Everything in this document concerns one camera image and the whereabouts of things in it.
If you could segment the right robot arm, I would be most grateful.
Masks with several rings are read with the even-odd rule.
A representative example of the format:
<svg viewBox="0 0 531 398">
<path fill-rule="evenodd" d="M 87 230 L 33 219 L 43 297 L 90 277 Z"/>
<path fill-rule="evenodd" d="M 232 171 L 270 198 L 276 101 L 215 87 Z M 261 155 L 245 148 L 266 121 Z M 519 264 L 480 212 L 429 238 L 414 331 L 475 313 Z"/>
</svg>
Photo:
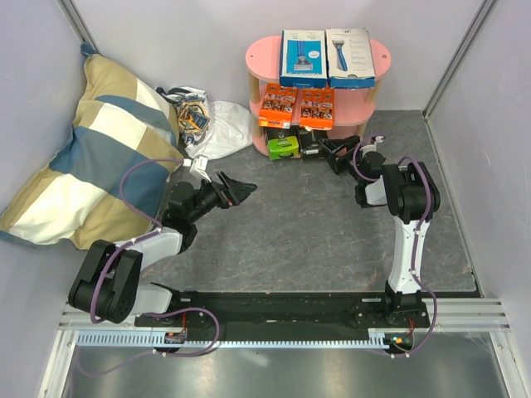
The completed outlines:
<svg viewBox="0 0 531 398">
<path fill-rule="evenodd" d="M 423 162 L 404 156 L 388 163 L 378 151 L 382 135 L 365 144 L 358 136 L 321 138 L 319 150 L 332 170 L 355 180 L 355 200 L 363 208 L 385 206 L 392 216 L 395 243 L 381 319 L 399 326 L 421 308 L 421 259 L 427 230 L 441 205 L 441 195 Z"/>
</svg>

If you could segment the orange razor box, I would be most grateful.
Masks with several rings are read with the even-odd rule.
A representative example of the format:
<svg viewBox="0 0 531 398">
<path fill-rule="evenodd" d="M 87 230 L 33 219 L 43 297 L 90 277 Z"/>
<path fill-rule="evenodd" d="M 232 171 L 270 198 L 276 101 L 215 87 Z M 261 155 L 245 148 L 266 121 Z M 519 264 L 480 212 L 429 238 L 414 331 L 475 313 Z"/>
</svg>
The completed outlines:
<svg viewBox="0 0 531 398">
<path fill-rule="evenodd" d="M 268 83 L 259 112 L 261 127 L 289 129 L 292 121 L 298 89 Z"/>
<path fill-rule="evenodd" d="M 300 127 L 330 130 L 334 126 L 334 91 L 303 89 L 300 103 Z"/>
</svg>

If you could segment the white blue razor box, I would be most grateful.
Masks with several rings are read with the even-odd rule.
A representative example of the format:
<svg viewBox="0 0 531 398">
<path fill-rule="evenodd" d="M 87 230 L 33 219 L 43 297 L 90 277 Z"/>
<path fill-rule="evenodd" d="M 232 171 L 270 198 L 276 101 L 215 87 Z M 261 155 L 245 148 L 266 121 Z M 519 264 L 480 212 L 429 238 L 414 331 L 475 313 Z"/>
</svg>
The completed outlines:
<svg viewBox="0 0 531 398">
<path fill-rule="evenodd" d="M 373 55 L 365 28 L 325 30 L 329 87 L 341 90 L 373 88 Z"/>
</svg>

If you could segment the blue razor box clear front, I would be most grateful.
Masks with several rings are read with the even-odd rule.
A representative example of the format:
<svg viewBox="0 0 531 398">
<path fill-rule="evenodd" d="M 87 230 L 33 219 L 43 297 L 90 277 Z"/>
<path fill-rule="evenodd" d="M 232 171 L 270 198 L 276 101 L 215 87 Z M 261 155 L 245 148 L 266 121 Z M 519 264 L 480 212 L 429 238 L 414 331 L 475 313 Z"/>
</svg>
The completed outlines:
<svg viewBox="0 0 531 398">
<path fill-rule="evenodd" d="M 280 41 L 280 85 L 323 89 L 327 82 L 325 32 L 284 30 Z"/>
</svg>

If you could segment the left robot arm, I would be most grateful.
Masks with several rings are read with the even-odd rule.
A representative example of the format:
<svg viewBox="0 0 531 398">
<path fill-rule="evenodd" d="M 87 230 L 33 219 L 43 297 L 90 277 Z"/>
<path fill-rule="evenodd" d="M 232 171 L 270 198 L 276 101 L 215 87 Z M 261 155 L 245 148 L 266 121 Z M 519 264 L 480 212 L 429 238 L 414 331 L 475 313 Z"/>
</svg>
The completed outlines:
<svg viewBox="0 0 531 398">
<path fill-rule="evenodd" d="M 134 308 L 141 270 L 186 251 L 197 236 L 196 223 L 215 208 L 239 206 L 257 185 L 228 177 L 201 180 L 199 187 L 178 182 L 169 192 L 162 225 L 121 243 L 97 240 L 89 248 L 71 286 L 67 303 L 97 323 L 121 323 Z"/>
</svg>

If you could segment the black green razor box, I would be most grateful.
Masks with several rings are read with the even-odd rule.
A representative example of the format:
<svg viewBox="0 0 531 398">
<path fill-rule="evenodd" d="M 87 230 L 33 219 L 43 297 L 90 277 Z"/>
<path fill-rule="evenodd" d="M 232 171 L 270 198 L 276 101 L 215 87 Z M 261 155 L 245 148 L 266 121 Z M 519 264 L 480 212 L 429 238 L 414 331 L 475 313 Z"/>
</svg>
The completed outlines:
<svg viewBox="0 0 531 398">
<path fill-rule="evenodd" d="M 325 150 L 319 141 L 327 137 L 328 135 L 324 130 L 299 128 L 298 140 L 302 160 L 323 159 L 325 157 Z"/>
</svg>

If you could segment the green black razor pack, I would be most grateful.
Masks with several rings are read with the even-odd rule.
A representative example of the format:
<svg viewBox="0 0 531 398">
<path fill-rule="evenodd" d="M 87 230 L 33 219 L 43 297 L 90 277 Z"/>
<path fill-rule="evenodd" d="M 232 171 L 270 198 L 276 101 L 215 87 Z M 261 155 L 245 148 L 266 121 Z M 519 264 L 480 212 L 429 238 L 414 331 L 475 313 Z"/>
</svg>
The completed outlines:
<svg viewBox="0 0 531 398">
<path fill-rule="evenodd" d="M 270 160 L 296 158 L 300 155 L 299 140 L 295 126 L 289 129 L 265 127 L 265 142 Z"/>
</svg>

